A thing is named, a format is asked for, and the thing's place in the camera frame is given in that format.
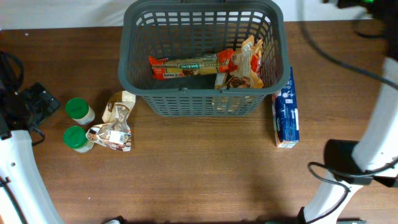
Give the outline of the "green lid jar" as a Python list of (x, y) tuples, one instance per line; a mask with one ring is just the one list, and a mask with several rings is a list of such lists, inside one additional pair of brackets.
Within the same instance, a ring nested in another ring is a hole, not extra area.
[(72, 98), (66, 106), (67, 115), (80, 125), (90, 124), (95, 119), (95, 112), (83, 98)]
[(86, 137), (85, 130), (80, 126), (71, 126), (63, 134), (64, 143), (79, 153), (90, 151), (94, 143)]

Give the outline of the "grey plastic shopping basket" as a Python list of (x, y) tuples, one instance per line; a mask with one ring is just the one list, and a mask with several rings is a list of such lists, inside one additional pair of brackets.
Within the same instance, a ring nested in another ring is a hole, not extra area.
[(244, 116), (290, 78), (273, 1), (136, 1), (118, 78), (162, 116)]

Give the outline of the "red orange pasta packet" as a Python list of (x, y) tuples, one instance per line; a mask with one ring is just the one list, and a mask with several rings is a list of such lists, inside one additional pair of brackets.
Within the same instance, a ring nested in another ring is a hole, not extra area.
[(149, 63), (154, 78), (157, 80), (166, 80), (170, 78), (226, 73), (228, 72), (229, 60), (233, 54), (233, 49), (226, 49), (216, 54), (204, 54), (197, 57), (174, 60), (149, 57)]

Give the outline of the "tan orange snack pouch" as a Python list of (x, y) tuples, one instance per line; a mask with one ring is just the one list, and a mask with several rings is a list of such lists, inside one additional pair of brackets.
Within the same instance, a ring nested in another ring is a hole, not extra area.
[(227, 73), (218, 73), (215, 89), (222, 88), (263, 88), (260, 78), (262, 69), (263, 40), (255, 41), (250, 35), (236, 50), (228, 63)]

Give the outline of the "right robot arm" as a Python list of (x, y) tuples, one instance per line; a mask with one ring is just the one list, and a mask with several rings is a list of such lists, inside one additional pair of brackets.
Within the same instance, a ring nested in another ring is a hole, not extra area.
[(339, 9), (364, 7), (384, 25), (382, 38), (387, 42), (383, 74), (377, 75), (342, 62), (324, 52), (311, 38), (305, 23), (305, 3), (299, 1), (298, 18), (303, 37), (321, 57), (337, 66), (381, 82), (377, 103), (367, 130), (360, 141), (330, 139), (324, 162), (309, 162), (326, 170), (313, 176), (322, 183), (310, 203), (302, 207), (297, 223), (337, 223), (353, 195), (372, 181), (397, 187), (397, 1), (336, 1)]

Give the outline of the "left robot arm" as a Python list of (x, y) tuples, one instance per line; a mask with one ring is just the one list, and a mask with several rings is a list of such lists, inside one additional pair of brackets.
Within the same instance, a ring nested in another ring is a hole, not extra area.
[(23, 90), (24, 66), (1, 52), (1, 223), (61, 223), (34, 157), (39, 125), (61, 104), (41, 84)]

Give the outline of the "blue rectangular food box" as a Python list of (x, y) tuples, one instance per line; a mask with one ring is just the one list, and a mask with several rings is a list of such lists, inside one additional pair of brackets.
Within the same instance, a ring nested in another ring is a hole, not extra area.
[(300, 141), (300, 134), (299, 111), (292, 66), (290, 66), (290, 77), (286, 86), (272, 95), (272, 115), (276, 147), (294, 147)]

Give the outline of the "beige brown snack pouch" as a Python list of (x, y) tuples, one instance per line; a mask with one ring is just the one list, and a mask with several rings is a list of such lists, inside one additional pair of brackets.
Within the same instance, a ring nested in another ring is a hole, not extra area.
[(128, 91), (115, 93), (107, 102), (102, 120), (104, 124), (92, 126), (86, 138), (93, 143), (116, 151), (128, 152), (132, 145), (132, 132), (127, 119), (136, 104), (136, 95)]

